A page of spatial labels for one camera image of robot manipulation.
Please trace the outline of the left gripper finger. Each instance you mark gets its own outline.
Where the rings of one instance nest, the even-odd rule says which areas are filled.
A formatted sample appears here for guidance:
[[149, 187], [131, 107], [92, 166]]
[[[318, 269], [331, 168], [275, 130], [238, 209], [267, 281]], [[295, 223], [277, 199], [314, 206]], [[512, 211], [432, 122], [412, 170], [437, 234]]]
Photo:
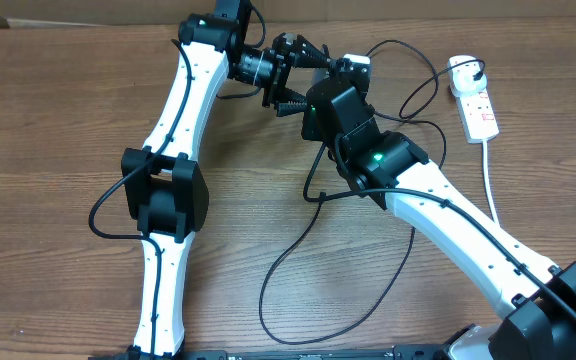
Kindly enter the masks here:
[[298, 36], [294, 41], [292, 53], [294, 54], [292, 65], [296, 68], [330, 69], [335, 63], [333, 58], [318, 50], [303, 36]]
[[292, 89], [286, 88], [279, 92], [275, 101], [274, 108], [276, 110], [277, 117], [285, 117], [298, 113], [304, 113], [310, 108], [310, 105], [308, 104], [305, 95], [302, 95]]

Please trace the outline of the blue Galaxy smartphone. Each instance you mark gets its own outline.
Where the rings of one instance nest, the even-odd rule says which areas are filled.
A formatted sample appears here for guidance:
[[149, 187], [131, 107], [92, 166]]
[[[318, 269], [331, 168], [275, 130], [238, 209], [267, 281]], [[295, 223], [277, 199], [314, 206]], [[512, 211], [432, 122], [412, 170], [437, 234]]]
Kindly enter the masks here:
[[312, 78], [312, 91], [318, 91], [322, 89], [324, 85], [328, 83], [328, 79], [330, 77], [330, 70], [324, 68], [317, 68], [313, 72]]

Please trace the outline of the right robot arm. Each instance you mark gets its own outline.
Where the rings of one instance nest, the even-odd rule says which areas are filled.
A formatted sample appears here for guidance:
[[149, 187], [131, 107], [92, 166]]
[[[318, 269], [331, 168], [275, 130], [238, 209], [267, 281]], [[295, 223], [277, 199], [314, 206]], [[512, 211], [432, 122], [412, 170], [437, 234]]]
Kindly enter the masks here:
[[576, 359], [576, 262], [557, 266], [503, 230], [453, 187], [427, 153], [380, 131], [360, 91], [325, 79], [306, 95], [307, 135], [349, 184], [428, 237], [478, 287], [501, 322], [470, 327], [441, 359]]

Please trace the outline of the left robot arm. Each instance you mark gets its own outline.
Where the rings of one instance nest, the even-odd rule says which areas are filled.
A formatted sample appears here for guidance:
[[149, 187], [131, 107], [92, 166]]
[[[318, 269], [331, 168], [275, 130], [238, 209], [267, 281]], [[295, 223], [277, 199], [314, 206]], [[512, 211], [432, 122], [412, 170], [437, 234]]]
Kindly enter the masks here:
[[282, 34], [271, 47], [245, 41], [257, 10], [249, 1], [220, 1], [192, 14], [173, 43], [179, 62], [156, 127], [121, 160], [129, 214], [144, 250], [140, 324], [126, 359], [178, 359], [185, 330], [182, 304], [192, 241], [203, 226], [209, 191], [199, 167], [206, 123], [224, 82], [262, 91], [262, 104], [280, 116], [307, 111], [303, 95], [286, 87], [289, 71], [328, 68], [330, 61], [300, 35]]

